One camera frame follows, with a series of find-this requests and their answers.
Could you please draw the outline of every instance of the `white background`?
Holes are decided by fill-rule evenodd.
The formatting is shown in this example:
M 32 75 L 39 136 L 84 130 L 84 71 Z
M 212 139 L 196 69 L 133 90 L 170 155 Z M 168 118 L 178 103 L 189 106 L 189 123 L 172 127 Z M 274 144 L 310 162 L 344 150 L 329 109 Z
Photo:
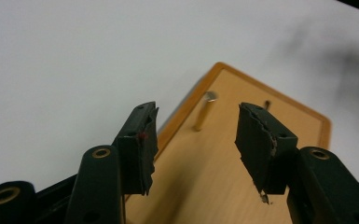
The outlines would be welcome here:
M 111 144 L 132 109 L 158 127 L 216 63 L 332 120 L 359 180 L 359 10 L 327 0 L 0 1 L 0 183 L 36 190 Z

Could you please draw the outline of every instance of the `metal pin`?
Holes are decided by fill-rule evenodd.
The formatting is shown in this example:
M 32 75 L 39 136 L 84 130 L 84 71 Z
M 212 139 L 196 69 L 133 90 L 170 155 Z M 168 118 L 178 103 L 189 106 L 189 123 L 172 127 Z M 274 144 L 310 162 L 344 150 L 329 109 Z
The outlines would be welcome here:
M 197 117 L 196 124 L 194 125 L 194 130 L 199 132 L 202 129 L 202 124 L 206 120 L 206 117 L 210 113 L 214 102 L 217 100 L 217 94 L 214 91 L 207 91 L 204 95 L 204 104 L 201 108 L 199 116 Z

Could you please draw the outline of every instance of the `wooden board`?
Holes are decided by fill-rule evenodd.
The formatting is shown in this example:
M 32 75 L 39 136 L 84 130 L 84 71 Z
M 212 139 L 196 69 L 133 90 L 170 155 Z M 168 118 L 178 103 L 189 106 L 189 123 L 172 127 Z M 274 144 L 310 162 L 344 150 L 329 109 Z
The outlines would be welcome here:
M 218 95 L 195 132 L 206 91 Z M 224 64 L 200 81 L 159 134 L 154 183 L 148 197 L 126 202 L 131 223 L 291 223 L 286 196 L 261 202 L 234 140 L 239 103 L 264 106 L 298 136 L 298 147 L 328 148 L 330 121 L 314 110 Z

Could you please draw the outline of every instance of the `white table surface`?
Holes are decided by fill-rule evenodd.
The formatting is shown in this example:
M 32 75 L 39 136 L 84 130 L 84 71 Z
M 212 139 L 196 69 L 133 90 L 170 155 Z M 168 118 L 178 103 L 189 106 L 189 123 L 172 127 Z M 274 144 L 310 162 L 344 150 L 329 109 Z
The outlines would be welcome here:
M 359 180 L 359 10 L 327 0 L 0 1 L 0 183 L 77 172 L 132 109 L 158 127 L 216 63 L 332 120 Z

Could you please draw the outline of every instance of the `wooden tray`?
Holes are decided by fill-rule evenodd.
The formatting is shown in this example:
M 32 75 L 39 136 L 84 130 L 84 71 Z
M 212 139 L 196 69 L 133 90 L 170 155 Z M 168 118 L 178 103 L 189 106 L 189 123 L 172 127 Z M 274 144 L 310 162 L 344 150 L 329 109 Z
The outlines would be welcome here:
M 214 91 L 217 101 L 200 132 L 193 126 Z M 286 196 L 262 203 L 234 140 L 239 103 L 264 106 L 298 136 L 298 147 L 328 148 L 330 121 L 244 73 L 217 63 L 159 134 L 154 183 L 148 197 L 126 201 L 130 223 L 291 223 Z

